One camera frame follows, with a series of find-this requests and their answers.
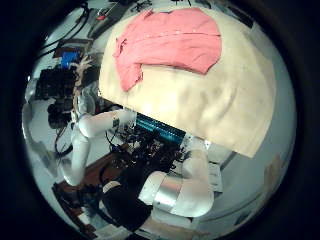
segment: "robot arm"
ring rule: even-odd
[[[139,199],[183,217],[199,217],[207,213],[212,207],[214,195],[209,182],[204,142],[199,138],[189,142],[182,178],[153,172],[144,183]]]
[[[81,183],[90,151],[90,138],[94,138],[101,132],[113,127],[132,122],[135,117],[136,114],[128,109],[104,112],[95,116],[82,115],[72,130],[72,160],[64,159],[60,164],[63,177],[67,183],[72,186]]]

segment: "table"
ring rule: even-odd
[[[272,119],[272,62],[255,46],[250,28],[221,12],[201,10],[216,21],[222,39],[221,58],[206,75],[143,65],[143,80],[122,91],[112,54],[115,39],[133,16],[117,23],[110,34],[99,77],[101,96],[252,158]]]

